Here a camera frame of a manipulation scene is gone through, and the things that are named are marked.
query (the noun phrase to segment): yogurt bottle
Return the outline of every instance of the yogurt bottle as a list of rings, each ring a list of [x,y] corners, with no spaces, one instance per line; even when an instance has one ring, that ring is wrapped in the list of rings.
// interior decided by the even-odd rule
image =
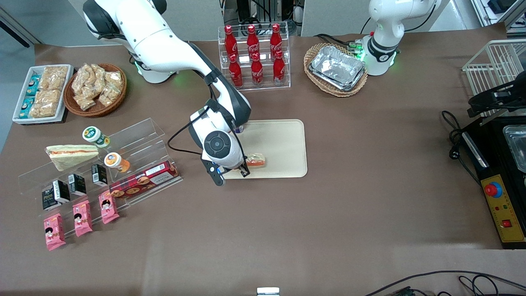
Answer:
[[[94,126],[85,128],[82,132],[82,137],[99,148],[105,148],[109,145],[109,138]]]
[[[104,164],[109,168],[117,169],[121,173],[126,173],[130,168],[130,162],[115,152],[108,153],[104,158]]]

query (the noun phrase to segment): control panel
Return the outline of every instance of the control panel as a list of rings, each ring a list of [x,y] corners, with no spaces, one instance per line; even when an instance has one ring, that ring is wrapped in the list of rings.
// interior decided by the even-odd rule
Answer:
[[[480,181],[502,242],[523,242],[524,234],[499,175]]]

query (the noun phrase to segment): yellow panel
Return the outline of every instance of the yellow panel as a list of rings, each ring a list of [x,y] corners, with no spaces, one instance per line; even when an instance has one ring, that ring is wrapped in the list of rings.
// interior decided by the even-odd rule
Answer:
[[[491,182],[496,182],[502,187],[502,195],[499,198],[494,198],[485,193],[486,200],[488,200],[488,205],[490,207],[493,220],[499,231],[500,240],[505,243],[509,242],[523,242],[524,234],[522,233],[521,226],[515,215],[515,211],[510,203],[510,198],[500,178],[500,174],[495,175],[491,178],[484,179],[480,181],[482,188],[488,185]],[[511,227],[505,228],[503,221],[509,220],[511,222]]]

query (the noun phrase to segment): beige tray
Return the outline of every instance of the beige tray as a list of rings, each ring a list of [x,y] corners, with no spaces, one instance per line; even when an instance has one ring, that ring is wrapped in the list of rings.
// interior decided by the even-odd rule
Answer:
[[[243,178],[239,172],[228,172],[225,179],[300,178],[307,174],[305,129],[298,119],[253,120],[238,134],[245,155],[262,153],[265,167],[251,169]]]

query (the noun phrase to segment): wicker basket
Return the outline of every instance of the wicker basket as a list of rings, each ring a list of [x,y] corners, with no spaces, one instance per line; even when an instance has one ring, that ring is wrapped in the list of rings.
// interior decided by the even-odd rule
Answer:
[[[363,87],[365,82],[367,81],[367,70],[363,74],[363,76],[360,78],[360,80],[356,83],[356,85],[351,89],[350,92],[344,92],[342,90],[339,90],[334,85],[332,85],[332,84],[328,83],[327,81],[319,78],[318,76],[312,74],[309,71],[309,64],[310,64],[310,62],[312,62],[312,60],[314,60],[314,58],[320,52],[320,49],[322,47],[328,46],[328,45],[335,46],[337,49],[341,50],[345,54],[348,54],[348,55],[351,54],[347,49],[345,49],[345,48],[343,48],[343,47],[341,47],[339,45],[330,44],[330,43],[317,44],[317,45],[311,47],[307,51],[307,53],[305,54],[305,57],[303,58],[303,66],[304,66],[305,73],[307,74],[309,79],[312,82],[314,82],[314,84],[316,84],[316,86],[318,86],[322,91],[324,91],[324,92],[326,92],[328,94],[331,94],[331,95],[337,96],[337,97],[348,97],[348,96],[352,96],[352,95],[356,94]]]
[[[123,79],[123,89],[121,90],[120,95],[117,97],[117,99],[110,105],[110,106],[104,106],[101,102],[98,101],[98,97],[95,98],[95,105],[91,108],[89,108],[86,111],[82,111],[80,107],[78,106],[77,102],[73,99],[73,96],[75,94],[73,93],[73,89],[71,88],[71,84],[73,80],[75,79],[77,73],[71,77],[69,82],[66,85],[66,88],[64,89],[64,104],[66,105],[66,108],[73,114],[77,114],[79,116],[83,117],[101,117],[108,115],[109,113],[115,111],[117,107],[121,105],[121,103],[124,101],[124,97],[126,96],[126,74],[124,74],[123,70],[121,70],[119,67],[110,65],[110,64],[99,64],[101,68],[103,68],[107,72],[120,72],[120,76]]]

